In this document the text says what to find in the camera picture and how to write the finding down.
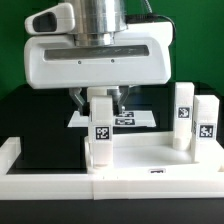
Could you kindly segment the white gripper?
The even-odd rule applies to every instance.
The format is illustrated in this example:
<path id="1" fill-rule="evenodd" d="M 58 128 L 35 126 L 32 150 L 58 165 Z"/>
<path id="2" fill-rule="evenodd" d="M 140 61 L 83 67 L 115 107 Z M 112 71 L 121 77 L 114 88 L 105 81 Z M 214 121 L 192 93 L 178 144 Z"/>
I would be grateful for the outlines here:
<path id="1" fill-rule="evenodd" d="M 36 36 L 24 47 L 27 82 L 35 89 L 70 88 L 83 116 L 90 113 L 81 87 L 117 86 L 114 109 L 125 110 L 128 85 L 165 84 L 171 77 L 169 22 L 130 24 L 101 47 L 77 47 L 70 35 Z"/>

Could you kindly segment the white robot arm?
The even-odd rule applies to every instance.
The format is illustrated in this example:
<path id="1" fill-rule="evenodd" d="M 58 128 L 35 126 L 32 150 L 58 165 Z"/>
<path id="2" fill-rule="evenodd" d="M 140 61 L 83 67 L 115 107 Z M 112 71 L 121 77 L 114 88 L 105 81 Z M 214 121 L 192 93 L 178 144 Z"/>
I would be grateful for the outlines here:
<path id="1" fill-rule="evenodd" d="M 24 47 L 29 85 L 68 88 L 81 109 L 84 87 L 119 87 L 116 109 L 123 112 L 131 87 L 171 77 L 174 22 L 155 13 L 128 15 L 124 0 L 62 0 L 26 18 L 25 29 L 31 35 Z"/>

